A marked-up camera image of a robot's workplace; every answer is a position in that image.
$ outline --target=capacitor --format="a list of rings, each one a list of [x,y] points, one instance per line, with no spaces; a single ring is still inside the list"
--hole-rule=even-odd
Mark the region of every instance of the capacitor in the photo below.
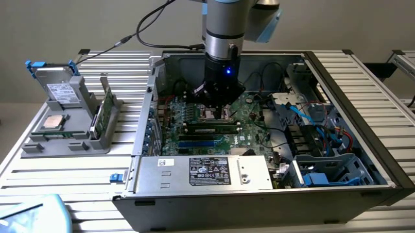
[[[251,98],[246,98],[246,102],[247,102],[249,104],[251,104],[251,103],[254,102],[254,100],[253,100]]]

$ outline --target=power supply label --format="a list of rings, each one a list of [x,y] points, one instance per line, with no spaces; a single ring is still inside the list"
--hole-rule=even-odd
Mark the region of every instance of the power supply label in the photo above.
[[[189,182],[193,186],[231,184],[227,157],[190,158],[189,164]]]

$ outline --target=barcode sticker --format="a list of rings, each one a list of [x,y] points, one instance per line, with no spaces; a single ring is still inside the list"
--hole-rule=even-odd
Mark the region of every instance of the barcode sticker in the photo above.
[[[79,103],[77,93],[69,83],[47,84],[51,93],[61,104]]]

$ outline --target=green circuit board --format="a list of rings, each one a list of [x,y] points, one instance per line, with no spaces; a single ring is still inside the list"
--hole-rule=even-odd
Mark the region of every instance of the green circuit board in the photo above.
[[[183,99],[175,98],[169,106],[166,106],[163,112],[163,156],[175,156],[175,155],[223,155],[223,154],[235,154],[235,150],[231,149],[246,148],[253,149],[257,155],[265,155],[270,157],[274,155],[273,149],[266,148],[261,142],[267,132],[265,129],[258,127],[253,120],[250,119],[250,113],[254,107],[254,103],[247,103],[247,99],[253,100],[253,95],[245,93],[239,99],[234,102],[231,106],[225,108],[223,119],[213,119],[213,115],[206,111],[205,106],[201,104],[187,104]],[[187,123],[213,123],[218,122],[239,122],[241,128],[238,134],[214,134],[214,140],[209,140],[209,146],[198,147],[183,147],[181,144],[193,142],[193,140],[181,140],[181,136],[185,136],[183,124]],[[263,144],[270,147],[270,142],[263,142]]]

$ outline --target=motherboard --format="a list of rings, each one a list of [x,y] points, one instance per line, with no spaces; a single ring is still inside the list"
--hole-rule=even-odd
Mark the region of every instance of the motherboard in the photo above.
[[[257,154],[274,155],[267,130],[254,124],[261,121],[254,95],[245,93],[225,107],[222,118],[202,104],[175,97],[159,107],[163,119],[163,156]]]

